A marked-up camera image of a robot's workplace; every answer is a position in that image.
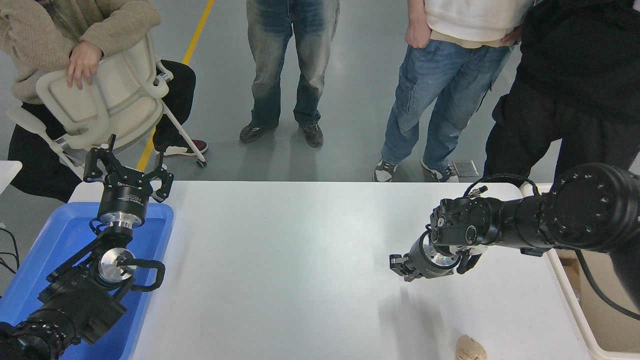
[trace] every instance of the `black jacket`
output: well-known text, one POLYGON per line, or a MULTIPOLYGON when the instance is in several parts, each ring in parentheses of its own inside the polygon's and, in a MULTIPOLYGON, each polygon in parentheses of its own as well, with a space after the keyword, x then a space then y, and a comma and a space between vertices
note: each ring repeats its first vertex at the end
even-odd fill
POLYGON ((640 123, 632 0, 544 0, 525 17, 518 78, 607 121, 640 123))

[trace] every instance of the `cable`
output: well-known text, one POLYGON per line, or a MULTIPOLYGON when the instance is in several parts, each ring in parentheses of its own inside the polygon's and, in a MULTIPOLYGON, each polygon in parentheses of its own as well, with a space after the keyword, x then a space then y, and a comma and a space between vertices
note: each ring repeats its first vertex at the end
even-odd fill
POLYGON ((5 268, 9 269, 9 271, 10 271, 10 272, 12 272, 12 273, 14 273, 14 274, 15 274, 15 270, 14 270, 14 269, 12 269, 9 265, 7 265, 7 264, 4 262, 4 259, 3 259, 3 258, 0 258, 0 265, 4 266, 5 268))
POLYGON ((587 261, 584 259, 584 256, 582 255, 582 251, 576 250, 575 255, 578 257, 578 262, 582 267, 582 271, 584 271, 584 276, 587 278, 587 281, 589 281, 589 285, 591 285, 591 287, 593 288, 593 291, 595 291, 596 294, 598 294, 598 296, 602 299, 602 301, 606 302, 607 305, 613 307, 615 310, 618 310, 620 313, 623 313, 624 315, 627 315, 630 318, 640 320, 640 314, 634 313, 631 310, 627 310, 624 307, 621 307, 620 305, 613 302, 613 300, 609 299, 607 295, 604 295, 600 287, 598 287, 598 285, 596 284, 596 281, 594 280, 593 275, 591 275, 591 271, 587 266, 587 261))
POLYGON ((18 244, 15 242, 15 236, 11 233, 11 231, 7 230, 7 229, 3 229, 2 227, 0 227, 0 230, 6 232, 7 234, 9 234, 9 236, 11 236, 11 239, 13 240, 13 248, 15 249, 15 264, 16 264, 16 269, 20 268, 20 254, 18 254, 18 244))
POLYGON ((496 179, 496 178, 503 178, 503 179, 506 178, 506 179, 512 179, 512 180, 525 181, 525 182, 531 184, 531 186, 533 187, 533 195, 540 195, 540 191, 538 190, 538 185, 536 185, 536 183, 531 181, 528 177, 524 177, 524 176, 520 176, 520 175, 513 175, 513 174, 495 174, 495 175, 485 176, 482 179, 477 180, 476 182, 474 182, 471 185, 469 185, 469 187, 467 188, 467 190, 465 191, 465 194, 463 196, 469 195, 469 193, 471 192, 471 189, 473 189, 475 185, 478 185, 479 183, 483 183, 483 182, 485 182, 487 180, 496 179))
POLYGON ((93 225, 93 222, 94 222, 94 221, 99 221, 99 220, 100 220, 100 219, 98 219, 97 217, 95 217, 95 218, 93 218, 93 219, 91 219, 91 220, 89 221, 89 227, 91 228, 91 231, 93 231, 93 233, 94 233, 94 234, 96 234, 96 235, 99 235, 99 234, 102 232, 101 227, 105 227, 105 226, 106 226, 106 224, 102 224, 102 223, 100 223, 98 226, 94 226, 94 225, 93 225))
POLYGON ((14 253, 11 253, 11 252, 0 252, 0 255, 11 255, 11 256, 13 256, 13 258, 15 259, 15 264, 18 265, 18 257, 14 253))

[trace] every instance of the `blue bin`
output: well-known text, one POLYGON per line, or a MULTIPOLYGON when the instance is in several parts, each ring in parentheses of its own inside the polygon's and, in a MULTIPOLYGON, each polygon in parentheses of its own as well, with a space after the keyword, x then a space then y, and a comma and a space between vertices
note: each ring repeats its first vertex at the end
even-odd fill
MULTIPOLYGON (((49 285, 45 279, 86 244, 95 239, 89 221, 96 217, 99 203, 72 202, 56 209, 0 299, 0 322, 17 325, 42 306, 38 294, 49 285)), ((145 224, 134 229, 127 246, 138 259, 162 260, 171 235, 173 210, 166 204, 149 204, 145 224)), ((150 285, 156 271, 136 271, 136 284, 150 285)), ((136 344, 152 293, 130 291, 122 300, 127 312, 93 346, 71 345, 61 360, 125 360, 136 344)))

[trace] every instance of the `person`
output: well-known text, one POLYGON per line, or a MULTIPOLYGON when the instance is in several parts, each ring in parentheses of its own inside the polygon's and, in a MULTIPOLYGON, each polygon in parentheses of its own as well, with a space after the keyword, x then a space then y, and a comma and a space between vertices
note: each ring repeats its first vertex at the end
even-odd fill
MULTIPOLYGON (((22 108, 46 125, 49 137, 59 138, 65 130, 38 98, 38 78, 66 69, 67 85, 82 89, 83 78, 92 83, 101 58, 137 44, 159 23, 160 15, 147 0, 0 0, 0 47, 17 69, 12 92, 22 108)), ((173 61, 163 60, 163 65, 175 76, 163 100, 182 124, 191 111, 195 74, 173 61)), ((156 126, 153 143, 166 155, 195 155, 166 115, 156 126)), ((205 142, 194 143, 207 150, 205 142)), ((81 182, 43 139, 20 126, 15 126, 7 158, 22 162, 12 185, 25 193, 66 202, 81 182)))
POLYGON ((458 180, 449 155, 500 74, 533 0, 408 0, 408 43, 373 181, 390 182, 418 141, 437 98, 421 165, 438 182, 458 180))
POLYGON ((317 105, 340 13, 339 0, 247 0, 248 38, 255 79, 251 122, 240 132, 250 143, 275 129, 280 119, 280 73, 289 39, 295 35, 300 81, 293 115, 311 147, 324 136, 317 105))
POLYGON ((640 150, 640 12, 633 6, 549 0, 527 14, 515 81, 493 111, 484 175, 526 177, 558 139, 556 177, 589 162, 630 168, 640 150))

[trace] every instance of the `yellow floor line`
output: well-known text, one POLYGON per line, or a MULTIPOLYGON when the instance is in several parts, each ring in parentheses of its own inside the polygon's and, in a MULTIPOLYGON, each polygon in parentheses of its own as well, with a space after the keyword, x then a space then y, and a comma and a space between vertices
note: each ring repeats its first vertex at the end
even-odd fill
MULTIPOLYGON (((189 65, 189 61, 191 61, 191 56, 193 55, 193 51, 196 49, 196 45, 198 43, 198 40, 200 39, 200 34, 202 33, 202 29, 204 29, 204 24, 207 22, 207 18, 209 17, 209 13, 211 12, 211 7, 215 2, 216 0, 208 0, 207 6, 205 7, 204 12, 202 12, 202 16, 200 17, 200 22, 198 23, 198 26, 196 27, 196 30, 194 31, 193 36, 191 37, 191 42, 189 43, 189 47, 187 47, 187 52, 184 54, 184 58, 182 59, 182 63, 185 65, 189 65)), ((144 172, 145 169, 147 168, 147 163, 149 163, 151 152, 154 150, 154 144, 152 141, 154 137, 154 133, 156 133, 155 129, 151 131, 151 135, 149 136, 149 139, 147 140, 147 144, 145 145, 145 150, 142 152, 142 155, 138 160, 138 164, 136 165, 136 169, 138 169, 138 171, 144 172)))

